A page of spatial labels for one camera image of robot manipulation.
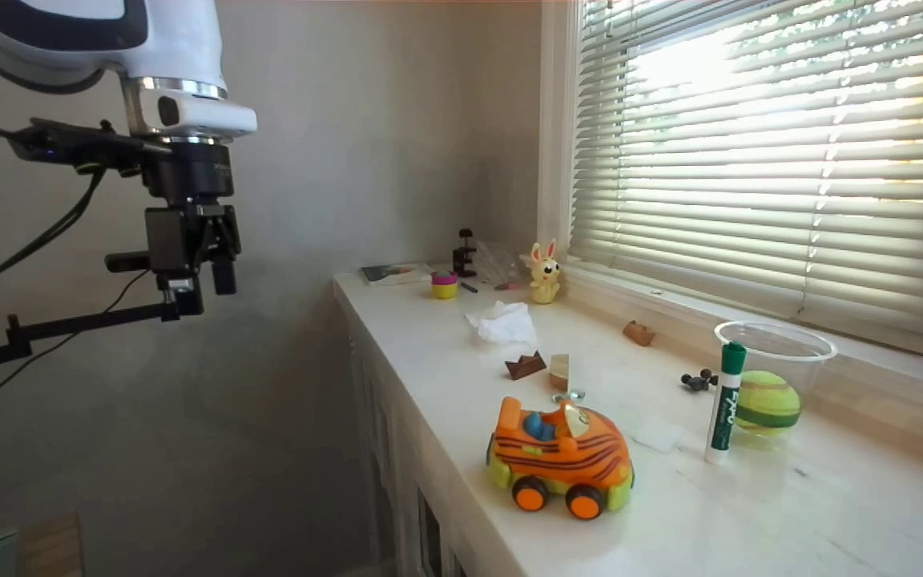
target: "window blinds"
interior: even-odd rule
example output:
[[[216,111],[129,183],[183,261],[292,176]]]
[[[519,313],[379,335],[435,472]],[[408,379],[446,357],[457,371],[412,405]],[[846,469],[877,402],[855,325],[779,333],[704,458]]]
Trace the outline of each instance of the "window blinds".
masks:
[[[587,0],[571,254],[923,351],[923,0]]]

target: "green ball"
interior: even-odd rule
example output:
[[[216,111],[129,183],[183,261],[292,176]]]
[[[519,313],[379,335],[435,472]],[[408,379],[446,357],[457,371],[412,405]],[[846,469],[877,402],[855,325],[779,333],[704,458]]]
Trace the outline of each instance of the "green ball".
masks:
[[[777,371],[742,371],[738,420],[762,431],[788,431],[801,417],[801,395]]]

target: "white wall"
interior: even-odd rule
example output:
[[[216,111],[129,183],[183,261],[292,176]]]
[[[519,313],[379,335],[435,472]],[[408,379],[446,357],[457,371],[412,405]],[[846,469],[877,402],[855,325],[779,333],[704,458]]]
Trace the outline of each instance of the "white wall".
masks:
[[[223,0],[230,97],[261,111],[261,136],[235,147],[239,294],[183,325],[82,333],[12,382],[0,395],[0,530],[76,513],[95,577],[361,563],[367,493],[329,271],[446,261],[460,225],[528,237],[536,12]],[[80,97],[0,81],[0,126],[29,115],[126,129],[111,78]],[[80,187],[0,144],[0,257]],[[134,178],[109,176],[62,243],[0,278],[0,330],[6,313],[104,308],[122,278],[98,261],[145,243],[145,206]],[[154,299],[140,281],[129,301]]]

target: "orange toy car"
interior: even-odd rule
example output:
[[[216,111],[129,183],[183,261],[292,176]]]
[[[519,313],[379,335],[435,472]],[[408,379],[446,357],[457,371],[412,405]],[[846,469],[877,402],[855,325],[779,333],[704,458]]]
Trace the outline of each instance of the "orange toy car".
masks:
[[[571,402],[543,413],[502,399],[487,472],[498,487],[514,490],[519,510],[536,513],[551,493],[563,493],[568,513],[578,518],[623,510],[634,483],[623,431]]]

